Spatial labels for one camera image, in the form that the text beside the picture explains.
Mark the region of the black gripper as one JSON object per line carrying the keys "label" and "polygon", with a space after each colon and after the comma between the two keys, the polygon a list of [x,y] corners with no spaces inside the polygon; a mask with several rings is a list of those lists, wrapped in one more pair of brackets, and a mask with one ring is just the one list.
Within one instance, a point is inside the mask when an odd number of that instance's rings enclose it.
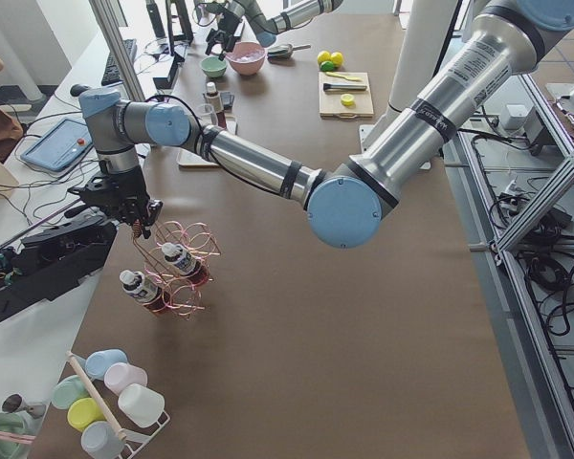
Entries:
{"label": "black gripper", "polygon": [[140,166],[115,174],[101,170],[84,186],[72,186],[68,192],[86,207],[98,208],[109,218],[130,227],[136,224],[136,238],[150,237],[163,208],[162,201],[147,193]]}
{"label": "black gripper", "polygon": [[219,59],[224,60],[226,55],[233,51],[236,43],[236,32],[245,15],[244,9],[223,9],[215,30],[209,32],[206,42],[206,55],[214,55],[214,47],[220,44]]}

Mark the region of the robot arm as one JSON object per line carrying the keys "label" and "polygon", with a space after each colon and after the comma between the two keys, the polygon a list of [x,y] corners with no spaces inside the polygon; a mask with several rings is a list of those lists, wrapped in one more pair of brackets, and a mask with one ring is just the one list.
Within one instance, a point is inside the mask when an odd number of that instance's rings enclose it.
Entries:
{"label": "robot arm", "polygon": [[254,0],[224,1],[211,11],[219,15],[219,20],[207,35],[205,54],[216,55],[223,60],[234,50],[236,32],[243,21],[251,27],[257,43],[269,48],[280,34],[303,26],[323,13],[335,11],[341,4],[340,0],[301,1],[273,17],[267,17]]}
{"label": "robot arm", "polygon": [[487,2],[456,55],[396,120],[379,119],[361,153],[332,173],[199,121],[181,106],[125,100],[105,87],[91,89],[79,103],[100,171],[75,194],[110,218],[148,229],[162,205],[147,193],[136,147],[176,146],[251,186],[299,202],[321,241],[354,248],[377,232],[397,207],[402,185],[459,127],[509,77],[534,71],[573,29],[574,1]]}

